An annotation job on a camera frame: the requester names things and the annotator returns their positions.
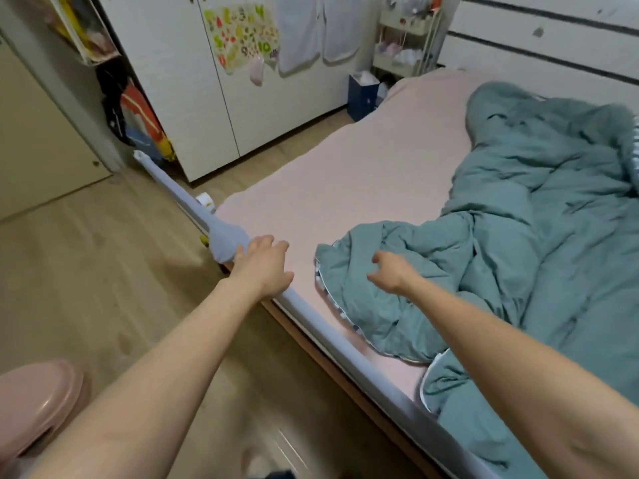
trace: door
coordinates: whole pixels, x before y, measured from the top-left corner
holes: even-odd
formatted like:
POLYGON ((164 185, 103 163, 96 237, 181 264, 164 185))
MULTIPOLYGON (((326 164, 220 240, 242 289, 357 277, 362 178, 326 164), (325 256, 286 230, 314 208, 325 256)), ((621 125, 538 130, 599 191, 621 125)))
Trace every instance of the door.
MULTIPOLYGON (((273 9, 273 0, 197 0, 202 8, 244 3, 264 3, 273 9)), ((264 67, 261 87, 249 79, 248 67, 231 75, 216 61, 220 85, 240 155, 266 144, 311 119, 332 111, 347 100, 348 74, 355 71, 354 57, 327 65, 318 57, 310 66, 283 76, 279 69, 264 67)))
POLYGON ((0 218, 109 175, 3 39, 0 74, 0 218))
POLYGON ((239 157, 195 0, 100 0, 189 181, 239 157))

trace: beige door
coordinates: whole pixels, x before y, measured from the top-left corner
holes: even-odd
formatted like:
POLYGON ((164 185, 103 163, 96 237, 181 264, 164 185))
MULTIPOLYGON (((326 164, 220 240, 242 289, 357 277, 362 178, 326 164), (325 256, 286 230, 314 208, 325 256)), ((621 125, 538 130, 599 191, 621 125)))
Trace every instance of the beige door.
POLYGON ((0 219, 108 175, 0 38, 0 219))

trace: blue box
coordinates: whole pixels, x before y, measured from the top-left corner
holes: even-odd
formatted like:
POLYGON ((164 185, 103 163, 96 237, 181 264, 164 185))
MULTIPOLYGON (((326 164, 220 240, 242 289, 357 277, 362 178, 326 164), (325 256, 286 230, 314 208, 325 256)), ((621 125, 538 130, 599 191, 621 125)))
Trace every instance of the blue box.
POLYGON ((346 111, 354 121, 363 119, 375 110, 379 83, 360 85, 352 75, 348 76, 348 106, 346 111))

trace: floor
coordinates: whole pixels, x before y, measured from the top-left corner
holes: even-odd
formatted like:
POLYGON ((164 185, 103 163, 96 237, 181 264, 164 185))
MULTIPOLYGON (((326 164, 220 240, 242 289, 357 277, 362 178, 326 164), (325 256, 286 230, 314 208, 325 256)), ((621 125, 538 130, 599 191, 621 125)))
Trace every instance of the floor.
MULTIPOLYGON (((191 191, 221 202, 350 122, 343 111, 330 115, 191 191)), ((196 228, 136 170, 1 223, 0 269, 0 372, 66 357, 84 367, 92 396, 223 277, 196 228)), ((252 457, 299 478, 420 477, 261 306, 215 376, 171 477, 239 479, 252 457)))

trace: bed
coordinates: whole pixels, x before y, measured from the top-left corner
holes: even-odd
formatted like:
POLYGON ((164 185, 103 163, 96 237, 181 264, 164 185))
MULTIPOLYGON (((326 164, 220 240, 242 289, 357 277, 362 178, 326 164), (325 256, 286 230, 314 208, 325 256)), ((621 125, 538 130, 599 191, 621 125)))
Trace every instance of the bed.
POLYGON ((235 246, 252 236, 274 234, 291 243, 287 269, 295 281, 265 306, 428 477, 497 476, 421 404, 425 368, 375 353, 336 312, 316 281, 315 247, 363 222, 435 219, 471 149, 467 99, 486 81, 639 110, 636 57, 602 51, 636 42, 639 23, 614 14, 603 22, 596 4, 591 11, 575 7, 578 13, 567 6, 565 0, 462 0, 438 70, 400 81, 369 117, 232 195, 214 213, 136 154, 208 235, 220 264, 230 263, 235 246), (592 50, 573 47, 576 39, 592 41, 592 50), (392 191, 376 191, 380 185, 392 191))

